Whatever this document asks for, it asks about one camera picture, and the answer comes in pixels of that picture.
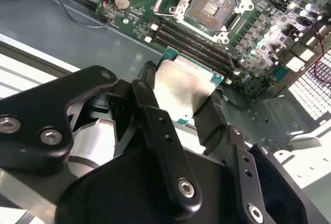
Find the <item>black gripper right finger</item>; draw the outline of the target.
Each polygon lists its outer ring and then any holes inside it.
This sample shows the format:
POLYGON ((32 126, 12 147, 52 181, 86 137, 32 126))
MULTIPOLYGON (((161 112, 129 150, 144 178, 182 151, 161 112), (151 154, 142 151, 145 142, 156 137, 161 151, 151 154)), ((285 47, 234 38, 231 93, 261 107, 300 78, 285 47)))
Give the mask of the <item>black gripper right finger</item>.
POLYGON ((220 163, 222 223, 318 223, 319 211, 267 148, 247 148, 211 97, 193 116, 204 155, 220 163))

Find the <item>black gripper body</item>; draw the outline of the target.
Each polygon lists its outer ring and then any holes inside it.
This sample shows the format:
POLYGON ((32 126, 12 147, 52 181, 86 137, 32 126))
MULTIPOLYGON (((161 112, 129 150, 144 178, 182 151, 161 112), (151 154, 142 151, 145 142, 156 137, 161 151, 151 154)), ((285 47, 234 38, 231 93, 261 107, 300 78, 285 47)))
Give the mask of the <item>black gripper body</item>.
POLYGON ((56 223, 242 223, 238 159, 221 165, 163 142, 135 147, 75 181, 58 204, 56 223))

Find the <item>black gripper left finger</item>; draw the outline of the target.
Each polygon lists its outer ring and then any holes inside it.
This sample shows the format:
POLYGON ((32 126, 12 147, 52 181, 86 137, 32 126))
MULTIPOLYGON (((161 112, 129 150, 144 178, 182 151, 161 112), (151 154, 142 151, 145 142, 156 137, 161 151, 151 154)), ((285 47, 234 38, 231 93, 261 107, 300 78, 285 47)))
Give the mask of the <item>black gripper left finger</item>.
POLYGON ((115 118, 122 154, 180 143, 147 82, 121 82, 104 67, 91 66, 1 100, 1 166, 36 174, 60 170, 73 148, 68 108, 101 93, 120 109, 115 118))

